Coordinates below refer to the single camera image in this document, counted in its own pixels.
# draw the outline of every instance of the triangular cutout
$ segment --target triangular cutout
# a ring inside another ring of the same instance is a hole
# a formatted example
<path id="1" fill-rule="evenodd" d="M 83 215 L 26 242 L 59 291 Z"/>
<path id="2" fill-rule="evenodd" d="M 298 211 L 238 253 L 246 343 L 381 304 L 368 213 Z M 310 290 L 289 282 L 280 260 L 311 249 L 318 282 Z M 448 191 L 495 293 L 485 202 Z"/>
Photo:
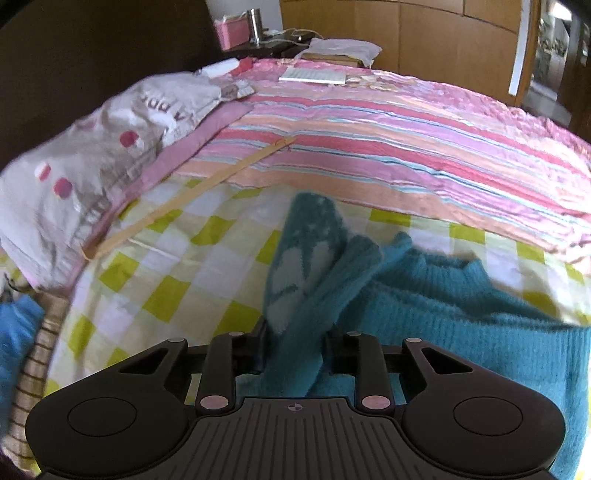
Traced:
<path id="1" fill-rule="evenodd" d="M 151 375 L 158 369 L 167 352 L 166 348 L 161 348 L 119 371 L 122 374 Z"/>
<path id="2" fill-rule="evenodd" d="M 472 371 L 472 368 L 448 357 L 447 355 L 427 347 L 421 350 L 427 359 L 427 362 L 433 367 L 436 374 L 466 374 Z"/>

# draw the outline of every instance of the pink striped blanket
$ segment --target pink striped blanket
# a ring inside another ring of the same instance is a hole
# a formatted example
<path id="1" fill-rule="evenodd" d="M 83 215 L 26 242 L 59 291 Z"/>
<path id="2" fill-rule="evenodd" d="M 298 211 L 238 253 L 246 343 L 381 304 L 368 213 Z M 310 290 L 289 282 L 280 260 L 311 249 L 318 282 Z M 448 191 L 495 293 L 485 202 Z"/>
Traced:
<path id="1" fill-rule="evenodd" d="M 279 82 L 286 64 L 348 73 L 345 86 Z M 285 135 L 289 148 L 235 175 L 462 223 L 537 245 L 591 273 L 591 147 L 486 96 L 397 74 L 261 60 L 242 73 L 253 110 L 179 173 L 207 177 Z"/>

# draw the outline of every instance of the dark headboard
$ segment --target dark headboard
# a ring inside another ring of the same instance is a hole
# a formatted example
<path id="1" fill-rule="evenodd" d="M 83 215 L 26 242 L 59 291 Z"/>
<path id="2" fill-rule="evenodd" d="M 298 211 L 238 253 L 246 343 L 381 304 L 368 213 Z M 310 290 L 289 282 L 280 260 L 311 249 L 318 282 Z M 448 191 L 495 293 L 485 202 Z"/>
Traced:
<path id="1" fill-rule="evenodd" d="M 137 80 L 219 59 L 205 0 L 0 0 L 0 170 Z"/>

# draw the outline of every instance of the white notebook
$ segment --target white notebook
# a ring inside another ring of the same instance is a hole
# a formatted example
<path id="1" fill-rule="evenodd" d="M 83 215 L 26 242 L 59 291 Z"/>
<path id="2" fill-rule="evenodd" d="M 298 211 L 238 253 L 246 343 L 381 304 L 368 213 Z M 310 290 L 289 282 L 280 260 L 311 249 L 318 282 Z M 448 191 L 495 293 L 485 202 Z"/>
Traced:
<path id="1" fill-rule="evenodd" d="M 344 85 L 347 75 L 332 70 L 298 69 L 287 67 L 280 80 L 286 82 L 310 82 L 310 83 L 331 83 L 333 85 Z"/>

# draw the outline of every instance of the silver thermos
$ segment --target silver thermos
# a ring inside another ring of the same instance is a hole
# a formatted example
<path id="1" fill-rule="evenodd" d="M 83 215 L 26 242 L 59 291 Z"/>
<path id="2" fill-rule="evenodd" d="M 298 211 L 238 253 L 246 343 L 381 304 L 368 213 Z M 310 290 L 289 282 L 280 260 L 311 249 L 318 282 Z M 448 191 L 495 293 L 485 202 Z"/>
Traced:
<path id="1" fill-rule="evenodd" d="M 251 8 L 246 12 L 248 16 L 248 28 L 251 31 L 251 42 L 258 45 L 263 40 L 261 10 Z"/>

